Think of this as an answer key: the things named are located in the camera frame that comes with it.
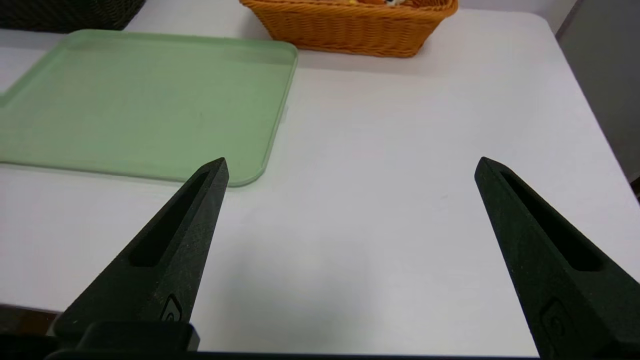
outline basket rim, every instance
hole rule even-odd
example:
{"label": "basket rim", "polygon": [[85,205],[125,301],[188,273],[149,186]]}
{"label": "basket rim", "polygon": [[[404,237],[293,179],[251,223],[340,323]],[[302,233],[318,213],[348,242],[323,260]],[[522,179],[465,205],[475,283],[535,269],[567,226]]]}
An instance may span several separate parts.
{"label": "basket rim", "polygon": [[331,0],[240,0],[252,10],[313,13],[357,17],[385,17],[391,19],[433,20],[444,19],[458,9],[458,0],[446,0],[444,5],[434,6],[382,6],[375,4],[350,4]]}

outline object in basket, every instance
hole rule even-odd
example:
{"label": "object in basket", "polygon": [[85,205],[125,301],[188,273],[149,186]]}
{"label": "object in basket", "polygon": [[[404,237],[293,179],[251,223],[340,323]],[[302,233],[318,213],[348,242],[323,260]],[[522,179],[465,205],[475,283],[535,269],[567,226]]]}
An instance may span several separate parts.
{"label": "object in basket", "polygon": [[406,0],[385,0],[385,2],[387,3],[387,6],[395,6],[395,5],[400,5],[403,2],[405,2]]}
{"label": "object in basket", "polygon": [[370,5],[384,5],[395,6],[400,5],[406,0],[346,0],[349,4],[370,4]]}

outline table surface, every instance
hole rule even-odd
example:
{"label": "table surface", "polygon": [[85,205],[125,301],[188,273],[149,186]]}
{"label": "table surface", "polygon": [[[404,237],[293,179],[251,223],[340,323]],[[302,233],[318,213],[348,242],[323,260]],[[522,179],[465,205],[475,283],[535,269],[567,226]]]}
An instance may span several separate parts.
{"label": "table surface", "polygon": [[[268,38],[235,1],[148,1],[128,30]],[[60,38],[0,32],[1,88]],[[301,51],[288,103],[225,197],[200,350],[536,355],[481,156],[640,279],[640,208],[542,18],[460,10],[406,60]],[[178,187],[2,165],[0,302],[64,310]]]}

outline dark wicker basket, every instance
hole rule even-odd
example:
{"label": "dark wicker basket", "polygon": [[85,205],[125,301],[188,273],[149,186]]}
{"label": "dark wicker basket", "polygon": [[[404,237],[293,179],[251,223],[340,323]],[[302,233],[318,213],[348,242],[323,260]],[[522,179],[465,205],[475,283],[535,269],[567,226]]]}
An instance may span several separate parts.
{"label": "dark wicker basket", "polygon": [[0,0],[0,28],[70,33],[122,30],[145,0]]}

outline green tray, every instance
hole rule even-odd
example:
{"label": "green tray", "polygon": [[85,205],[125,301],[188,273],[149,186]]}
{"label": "green tray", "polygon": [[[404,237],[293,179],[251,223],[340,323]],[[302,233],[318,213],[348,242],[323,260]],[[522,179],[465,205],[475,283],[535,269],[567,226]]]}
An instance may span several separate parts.
{"label": "green tray", "polygon": [[298,59],[284,42],[81,30],[0,95],[0,161],[184,181],[264,172]]}

